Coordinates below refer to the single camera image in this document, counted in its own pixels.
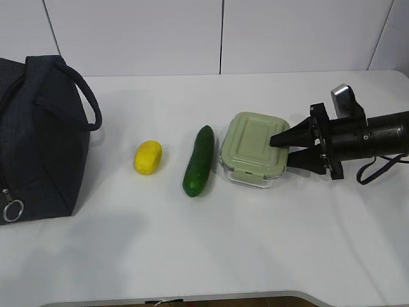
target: black cable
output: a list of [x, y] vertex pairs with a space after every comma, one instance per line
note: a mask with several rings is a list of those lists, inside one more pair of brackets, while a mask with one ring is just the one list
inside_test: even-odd
[[[382, 158], [382, 159], [385, 159], [385, 160], [388, 160], [388, 161], [393, 160], [393, 158], [386, 157], [386, 156], [384, 156], [384, 155], [379, 156], [379, 158]], [[409, 161], [400, 160], [400, 161], [397, 161], [397, 163], [409, 164]]]
[[357, 173], [357, 182], [359, 182], [359, 183], [362, 184], [362, 185], [366, 185], [366, 184], [372, 182], [373, 180], [377, 179], [380, 175], [382, 175], [383, 173], [387, 172], [391, 167], [393, 167], [393, 165], [395, 165], [396, 163], [399, 163], [400, 160], [401, 160], [403, 157], [406, 157], [406, 156], [407, 156], [407, 154], [402, 153], [402, 154], [400, 154], [400, 155], [395, 156], [394, 158], [388, 158], [387, 160], [390, 159], [390, 160], [388, 161], [388, 163], [386, 163], [386, 164], [385, 164], [384, 166], [382, 166], [380, 169], [378, 169], [377, 171], [375, 171], [372, 175], [368, 176], [368, 177], [365, 178], [365, 179], [362, 179], [362, 174], [365, 172], [365, 170], [366, 170], [368, 167], [372, 166], [372, 165], [375, 163], [376, 157], [374, 157], [374, 159], [373, 159], [372, 162], [370, 162], [370, 163], [364, 165], [363, 167], [361, 167], [361, 168], [358, 170], [358, 173]]

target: white wall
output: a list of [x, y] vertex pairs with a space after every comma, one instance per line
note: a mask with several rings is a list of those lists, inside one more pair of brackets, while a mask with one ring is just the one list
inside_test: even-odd
[[57, 53], [41, 0], [0, 0], [0, 58]]
[[46, 0], [84, 75], [218, 74], [221, 0]]
[[222, 73], [365, 70], [389, 0], [226, 0]]
[[[83, 75], [219, 73], [222, 0], [45, 4], [61, 54]], [[4, 58], [56, 54], [43, 1], [0, 0], [0, 42]], [[225, 0], [221, 47], [225, 74], [409, 75], [409, 0]]]
[[390, 68], [409, 76], [409, 0], [394, 0], [369, 67]]

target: yellow potato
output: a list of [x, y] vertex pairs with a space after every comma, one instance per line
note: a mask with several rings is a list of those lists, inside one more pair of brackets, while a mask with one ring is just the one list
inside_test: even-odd
[[143, 142], [136, 151], [134, 168], [142, 175], [152, 174], [162, 157], [162, 147], [156, 141]]

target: glass food container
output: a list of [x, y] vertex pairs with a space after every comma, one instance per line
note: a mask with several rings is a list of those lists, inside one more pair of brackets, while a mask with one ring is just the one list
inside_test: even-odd
[[270, 146], [274, 134], [289, 129], [285, 120], [243, 112], [231, 121], [219, 161], [227, 179], [256, 187], [271, 187], [286, 170], [288, 148]]

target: dark gray bag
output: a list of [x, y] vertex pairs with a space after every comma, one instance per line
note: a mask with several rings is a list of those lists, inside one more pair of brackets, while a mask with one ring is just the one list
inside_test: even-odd
[[61, 56], [0, 58], [0, 224], [72, 215], [89, 132], [101, 123], [94, 94]]

